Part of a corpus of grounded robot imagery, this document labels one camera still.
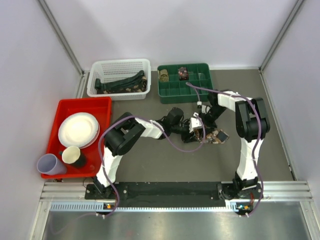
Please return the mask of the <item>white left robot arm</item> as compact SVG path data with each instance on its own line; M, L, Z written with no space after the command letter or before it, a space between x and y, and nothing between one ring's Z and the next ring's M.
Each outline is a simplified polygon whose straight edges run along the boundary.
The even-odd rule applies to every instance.
M100 137L98 144L101 165L93 178L96 192L102 198L109 198L114 191L113 183L122 157L127 154L140 138L162 140L171 133L188 137L196 129L203 129L203 122L198 113L183 122L184 112L179 108L171 111L159 120L148 120L124 113Z

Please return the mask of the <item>brown floral patterned tie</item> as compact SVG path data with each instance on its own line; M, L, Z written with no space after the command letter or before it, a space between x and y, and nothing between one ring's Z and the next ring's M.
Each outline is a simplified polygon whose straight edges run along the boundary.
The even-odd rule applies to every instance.
M203 130L196 129L194 132L194 139L201 144L224 144L228 139L229 135L222 129L214 128L207 129L205 137L203 137Z

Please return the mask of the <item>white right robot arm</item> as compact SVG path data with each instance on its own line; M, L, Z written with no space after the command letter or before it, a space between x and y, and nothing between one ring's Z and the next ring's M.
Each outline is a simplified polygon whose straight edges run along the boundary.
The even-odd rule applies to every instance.
M235 128L240 137L240 160L232 183L220 183L219 195L222 199L245 199L255 194L263 194L263 183L258 171L260 148L270 131L271 125L265 102L261 97L245 97L230 90L218 91L199 88L208 92L211 104L209 110L202 108L202 121L205 125L214 123L225 110L235 113Z

